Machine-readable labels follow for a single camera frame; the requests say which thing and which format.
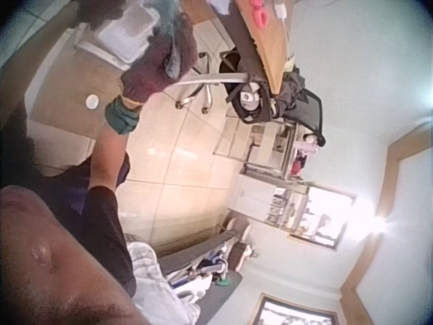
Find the black sleeve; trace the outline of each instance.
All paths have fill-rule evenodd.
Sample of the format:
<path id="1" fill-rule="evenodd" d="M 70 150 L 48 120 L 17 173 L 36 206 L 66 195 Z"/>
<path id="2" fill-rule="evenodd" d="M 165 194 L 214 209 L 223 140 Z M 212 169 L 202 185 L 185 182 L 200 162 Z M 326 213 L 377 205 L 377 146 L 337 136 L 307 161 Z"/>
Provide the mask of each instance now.
<path id="1" fill-rule="evenodd" d="M 79 241 L 133 297 L 136 288 L 133 264 L 120 226 L 113 191 L 103 186 L 90 189 L 81 218 Z"/>

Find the white bottle cap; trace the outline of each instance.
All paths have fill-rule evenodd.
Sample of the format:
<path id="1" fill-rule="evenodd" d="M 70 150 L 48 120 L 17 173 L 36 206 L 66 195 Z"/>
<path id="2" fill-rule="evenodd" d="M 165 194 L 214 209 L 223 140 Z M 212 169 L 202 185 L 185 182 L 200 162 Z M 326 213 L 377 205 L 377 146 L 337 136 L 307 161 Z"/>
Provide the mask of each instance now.
<path id="1" fill-rule="evenodd" d="M 90 110 L 94 110 L 97 108 L 97 105 L 99 104 L 99 98 L 96 95 L 89 95 L 86 99 L 86 107 Z"/>

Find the ceiling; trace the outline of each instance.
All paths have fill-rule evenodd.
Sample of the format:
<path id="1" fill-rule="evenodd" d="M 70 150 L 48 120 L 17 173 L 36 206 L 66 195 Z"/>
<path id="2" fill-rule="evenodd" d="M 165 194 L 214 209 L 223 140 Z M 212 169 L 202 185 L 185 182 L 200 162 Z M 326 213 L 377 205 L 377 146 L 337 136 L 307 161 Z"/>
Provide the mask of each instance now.
<path id="1" fill-rule="evenodd" d="M 300 0 L 289 48 L 325 126 L 389 144 L 431 116 L 432 21 L 417 2 Z"/>

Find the white towel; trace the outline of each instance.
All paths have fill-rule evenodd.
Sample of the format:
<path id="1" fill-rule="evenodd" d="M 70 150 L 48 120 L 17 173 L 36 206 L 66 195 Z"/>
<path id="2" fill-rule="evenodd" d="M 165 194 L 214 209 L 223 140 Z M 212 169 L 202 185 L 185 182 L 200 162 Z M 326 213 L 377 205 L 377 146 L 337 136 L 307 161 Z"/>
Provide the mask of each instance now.
<path id="1" fill-rule="evenodd" d="M 200 307 L 181 301 L 162 275 L 155 251 L 144 242 L 130 242 L 137 290 L 133 302 L 141 314 L 157 325 L 194 325 Z"/>

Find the white plastic container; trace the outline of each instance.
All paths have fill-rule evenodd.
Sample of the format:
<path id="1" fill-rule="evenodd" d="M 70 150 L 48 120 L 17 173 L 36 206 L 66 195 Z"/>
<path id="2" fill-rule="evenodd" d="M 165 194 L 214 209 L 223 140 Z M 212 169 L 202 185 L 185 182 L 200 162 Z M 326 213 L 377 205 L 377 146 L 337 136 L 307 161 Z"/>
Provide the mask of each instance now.
<path id="1" fill-rule="evenodd" d="M 121 19 L 112 20 L 98 28 L 95 38 L 126 64 L 132 64 L 144 54 L 153 27 L 160 16 L 152 8 L 131 4 Z"/>

